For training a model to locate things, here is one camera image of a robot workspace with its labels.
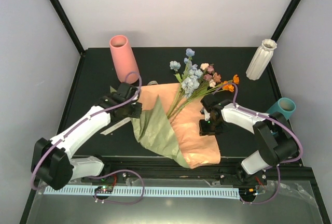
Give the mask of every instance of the orange wrapping paper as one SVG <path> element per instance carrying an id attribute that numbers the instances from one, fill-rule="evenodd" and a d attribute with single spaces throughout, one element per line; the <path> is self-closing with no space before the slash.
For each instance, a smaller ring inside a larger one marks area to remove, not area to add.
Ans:
<path id="1" fill-rule="evenodd" d="M 139 102 L 142 110 L 154 107 L 159 95 L 165 113 L 169 110 L 179 83 L 143 86 Z M 171 126 L 178 140 L 179 148 L 191 169 L 202 165 L 220 163 L 220 151 L 215 136 L 199 135 L 199 120 L 204 117 L 200 114 L 201 99 L 188 104 L 172 121 Z"/>

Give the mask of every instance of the white strip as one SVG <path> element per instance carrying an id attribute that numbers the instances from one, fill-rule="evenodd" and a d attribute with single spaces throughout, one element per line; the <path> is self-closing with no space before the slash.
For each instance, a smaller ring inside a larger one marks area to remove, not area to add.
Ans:
<path id="1" fill-rule="evenodd" d="M 106 129 L 105 131 L 101 132 L 101 134 L 103 135 L 107 135 L 111 132 L 113 132 L 114 130 L 118 129 L 119 127 L 123 126 L 124 124 L 127 124 L 128 122 L 130 122 L 130 118 L 124 118 L 121 121 L 117 122 L 115 125 L 111 126 L 110 128 Z"/>
<path id="2" fill-rule="evenodd" d="M 94 190 L 99 186 L 66 185 L 60 190 L 54 190 L 50 186 L 44 194 L 57 195 L 94 195 Z M 98 193 L 97 195 L 114 197 L 139 197 L 142 187 L 115 186 L 113 192 Z M 189 187 L 145 187 L 145 197 L 182 197 L 182 198 L 225 198 L 239 199 L 237 188 L 189 188 Z"/>

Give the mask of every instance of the tabletop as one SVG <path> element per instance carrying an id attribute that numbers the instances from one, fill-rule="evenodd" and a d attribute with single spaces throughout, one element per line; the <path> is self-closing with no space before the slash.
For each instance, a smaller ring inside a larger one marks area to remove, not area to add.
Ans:
<path id="1" fill-rule="evenodd" d="M 245 71 L 256 51 L 255 47 L 191 47 L 195 52 L 193 62 L 214 64 L 222 79 L 240 77 L 237 103 L 260 112 L 265 112 L 277 99 L 270 81 L 271 75 L 264 71 L 256 81 L 249 80 Z M 186 48 L 133 48 L 142 76 L 143 85 L 155 80 L 159 84 L 177 82 L 170 70 L 170 61 L 182 62 Z M 98 98 L 109 93 L 110 86 L 117 88 L 117 79 L 112 56 L 108 48 L 89 48 L 82 61 L 73 97 L 69 102 L 65 127 L 68 128 L 81 118 L 94 105 Z M 220 97 L 232 97 L 230 92 L 218 94 Z M 247 130 L 229 125 L 229 130 L 217 137 L 222 157 L 242 158 L 257 150 L 254 136 Z M 131 123 L 127 123 L 113 132 L 113 135 L 96 133 L 76 152 L 77 156 L 101 155 L 104 157 L 159 157 L 143 148 L 135 139 Z"/>

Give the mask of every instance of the white vase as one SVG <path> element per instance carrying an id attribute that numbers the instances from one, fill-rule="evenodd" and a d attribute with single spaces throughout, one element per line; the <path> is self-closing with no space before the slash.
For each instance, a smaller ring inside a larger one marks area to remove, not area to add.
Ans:
<path id="1" fill-rule="evenodd" d="M 275 41 L 265 39 L 261 42 L 261 46 L 257 48 L 256 53 L 246 71 L 247 77 L 250 80 L 257 80 L 260 78 L 266 66 L 270 62 L 275 49 Z"/>

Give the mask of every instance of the blue vase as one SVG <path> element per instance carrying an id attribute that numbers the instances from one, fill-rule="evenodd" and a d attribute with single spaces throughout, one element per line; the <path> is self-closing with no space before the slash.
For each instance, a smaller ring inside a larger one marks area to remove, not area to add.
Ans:
<path id="1" fill-rule="evenodd" d="M 280 98 L 277 102 L 275 102 L 270 109 L 268 109 L 266 112 L 268 114 L 275 113 L 276 111 L 282 113 L 286 120 L 288 120 L 293 112 L 296 109 L 296 105 L 294 101 L 292 101 L 289 98 Z"/>

